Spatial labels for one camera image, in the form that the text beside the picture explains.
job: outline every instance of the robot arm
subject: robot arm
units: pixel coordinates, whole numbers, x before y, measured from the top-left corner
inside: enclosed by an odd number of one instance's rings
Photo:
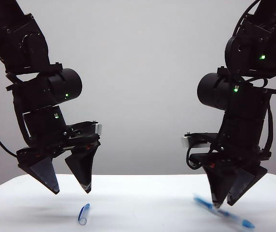
[[[276,90],[265,86],[276,76],[276,1],[261,0],[253,15],[249,10],[226,46],[227,68],[204,76],[197,90],[201,103],[225,111],[219,133],[187,133],[184,137],[186,162],[191,169],[204,168],[215,207],[220,207],[226,197],[228,204],[235,204],[267,173],[260,163],[271,157],[273,120],[269,101]],[[253,86],[251,81],[257,79],[264,80],[263,87]],[[261,149],[266,113],[268,139]],[[191,148],[198,146],[210,150],[190,154]]]
[[[66,125],[58,104],[78,97],[79,75],[62,64],[50,64],[45,37],[31,14],[24,15],[15,0],[0,0],[0,60],[6,67],[7,87],[28,147],[17,151],[18,166],[53,193],[59,192],[52,159],[66,150],[66,163],[88,193],[92,161],[97,151],[101,125],[81,122]],[[17,75],[38,73],[23,82]]]

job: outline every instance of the blue pen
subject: blue pen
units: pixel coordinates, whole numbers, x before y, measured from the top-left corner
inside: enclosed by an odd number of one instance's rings
[[[243,227],[247,227],[247,228],[251,228],[254,229],[255,226],[249,222],[248,220],[242,219],[234,214],[231,214],[227,211],[224,211],[222,209],[215,209],[213,207],[213,205],[209,202],[204,201],[203,199],[199,198],[199,197],[194,197],[194,200],[199,204],[202,205],[204,207],[206,207],[209,211],[211,211],[212,213],[219,215],[219,216],[223,216],[229,219],[232,219],[234,222],[236,222],[239,225],[242,225]]]
[[[79,216],[78,216],[78,222],[81,226],[84,226],[88,219],[88,214],[90,211],[90,204],[87,203],[85,206],[82,207]]]

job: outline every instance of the white tabletop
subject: white tabletop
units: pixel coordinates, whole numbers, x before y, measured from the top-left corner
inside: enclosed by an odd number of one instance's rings
[[[29,175],[0,185],[0,232],[231,232],[240,227],[198,206],[211,201],[206,175],[93,175],[86,194],[73,175],[58,174],[54,195]],[[88,223],[77,216],[91,204]],[[276,175],[267,174],[233,207],[256,232],[276,232]]]

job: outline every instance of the green led light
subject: green led light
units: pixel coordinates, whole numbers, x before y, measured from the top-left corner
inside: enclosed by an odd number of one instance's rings
[[[238,92],[238,90],[239,90],[239,86],[235,86],[235,88],[234,88],[234,92],[235,92],[235,93],[237,93],[237,92]]]

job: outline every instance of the white wall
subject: white wall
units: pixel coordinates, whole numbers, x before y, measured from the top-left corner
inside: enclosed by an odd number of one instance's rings
[[[202,105],[199,80],[225,65],[224,48],[251,0],[19,0],[42,29],[51,62],[76,70],[79,98],[61,104],[67,124],[98,120],[102,145],[94,174],[193,174],[181,137],[217,132],[223,111]],[[25,146],[0,63],[0,138]],[[269,87],[276,88],[276,78]],[[276,96],[273,157],[276,174]],[[70,173],[64,158],[58,173]],[[0,184],[23,174],[0,148]]]

